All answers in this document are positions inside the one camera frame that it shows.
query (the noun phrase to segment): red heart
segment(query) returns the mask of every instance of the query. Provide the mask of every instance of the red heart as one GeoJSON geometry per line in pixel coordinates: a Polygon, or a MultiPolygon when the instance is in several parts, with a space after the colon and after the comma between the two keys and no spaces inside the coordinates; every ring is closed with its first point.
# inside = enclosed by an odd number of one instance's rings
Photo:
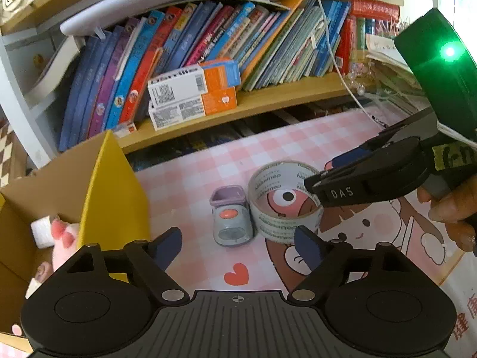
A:
{"type": "Polygon", "coordinates": [[[224,280],[229,286],[244,286],[249,283],[249,270],[242,263],[234,264],[234,272],[227,272],[224,280]]]}

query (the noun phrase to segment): white cable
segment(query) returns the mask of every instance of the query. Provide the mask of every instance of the white cable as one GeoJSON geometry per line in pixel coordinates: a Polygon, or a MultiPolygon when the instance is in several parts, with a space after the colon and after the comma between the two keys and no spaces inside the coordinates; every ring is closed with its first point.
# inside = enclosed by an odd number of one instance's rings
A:
{"type": "Polygon", "coordinates": [[[467,144],[474,151],[477,151],[477,143],[475,141],[469,140],[467,137],[462,136],[459,132],[456,132],[454,129],[448,127],[447,125],[441,124],[439,121],[437,121],[437,130],[449,137],[452,137],[454,140],[467,144]]]}
{"type": "Polygon", "coordinates": [[[364,107],[359,103],[358,99],[354,96],[353,92],[350,90],[350,88],[348,87],[348,85],[347,85],[346,82],[344,81],[343,76],[342,76],[341,73],[340,73],[340,69],[339,69],[339,67],[338,67],[338,64],[336,63],[336,59],[334,58],[333,49],[331,48],[331,44],[330,44],[330,31],[328,30],[328,19],[327,19],[326,15],[325,15],[325,10],[323,9],[323,5],[321,4],[321,0],[318,0],[318,4],[320,5],[321,14],[323,15],[323,18],[324,18],[324,21],[325,21],[325,35],[326,35],[326,45],[328,46],[328,52],[330,53],[331,60],[333,61],[333,65],[334,65],[334,67],[336,68],[336,71],[338,71],[338,76],[340,77],[341,82],[343,83],[344,87],[347,89],[348,93],[351,95],[351,98],[354,99],[354,101],[358,104],[358,106],[359,106],[360,109],[364,112],[364,114],[366,114],[372,121],[374,121],[374,122],[377,123],[378,125],[380,125],[380,126],[387,126],[387,125],[381,123],[376,117],[372,116],[371,114],[369,114],[369,113],[364,109],[364,107]]]}

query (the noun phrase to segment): cardboard box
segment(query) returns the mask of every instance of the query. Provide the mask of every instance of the cardboard box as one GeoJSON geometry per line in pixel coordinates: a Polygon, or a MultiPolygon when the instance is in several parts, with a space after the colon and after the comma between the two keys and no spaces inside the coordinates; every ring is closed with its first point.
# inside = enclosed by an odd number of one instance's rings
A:
{"type": "Polygon", "coordinates": [[[239,66],[229,58],[187,66],[149,80],[149,115],[154,128],[236,108],[237,85],[239,66]]]}
{"type": "MultiPolygon", "coordinates": [[[[121,249],[150,238],[147,197],[112,132],[0,189],[0,332],[20,324],[28,283],[42,261],[51,261],[52,248],[36,248],[30,223],[52,214],[80,222],[78,248],[99,243],[103,250],[121,249]]],[[[0,334],[1,342],[11,345],[9,340],[25,345],[0,334]]]]}

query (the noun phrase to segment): orange book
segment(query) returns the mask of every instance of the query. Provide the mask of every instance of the orange book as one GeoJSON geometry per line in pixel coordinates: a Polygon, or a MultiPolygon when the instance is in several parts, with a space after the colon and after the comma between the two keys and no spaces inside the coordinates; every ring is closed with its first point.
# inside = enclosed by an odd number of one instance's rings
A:
{"type": "Polygon", "coordinates": [[[134,114],[136,113],[137,106],[143,97],[145,88],[147,87],[147,81],[151,78],[151,75],[156,68],[159,57],[162,55],[162,46],[165,40],[168,38],[172,28],[176,25],[182,14],[182,9],[177,7],[168,7],[165,17],[157,29],[154,37],[147,48],[141,64],[137,68],[136,75],[134,76],[133,83],[129,89],[121,117],[119,118],[119,124],[128,124],[132,122],[134,114]]]}
{"type": "Polygon", "coordinates": [[[243,73],[240,75],[240,78],[242,82],[245,82],[249,75],[252,73],[253,69],[257,65],[257,63],[262,59],[262,56],[265,54],[265,52],[268,50],[268,47],[270,47],[271,43],[273,40],[277,37],[278,33],[280,33],[281,29],[283,26],[286,24],[288,19],[292,16],[293,12],[295,12],[296,8],[298,8],[303,0],[281,0],[280,2],[285,5],[286,7],[290,8],[289,14],[285,20],[281,22],[281,24],[277,27],[275,32],[272,34],[272,36],[269,37],[267,42],[263,45],[263,47],[260,49],[260,51],[256,54],[254,59],[249,63],[247,68],[243,71],[243,73]]]}

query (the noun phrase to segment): hand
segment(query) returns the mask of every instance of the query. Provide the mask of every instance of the hand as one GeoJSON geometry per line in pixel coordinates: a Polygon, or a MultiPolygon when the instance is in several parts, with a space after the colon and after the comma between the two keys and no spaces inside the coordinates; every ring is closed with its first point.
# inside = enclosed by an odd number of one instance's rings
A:
{"type": "Polygon", "coordinates": [[[473,251],[476,232],[463,219],[477,212],[477,175],[463,182],[440,201],[422,187],[417,189],[417,200],[431,202],[429,219],[444,222],[447,234],[463,251],[473,251]]]}

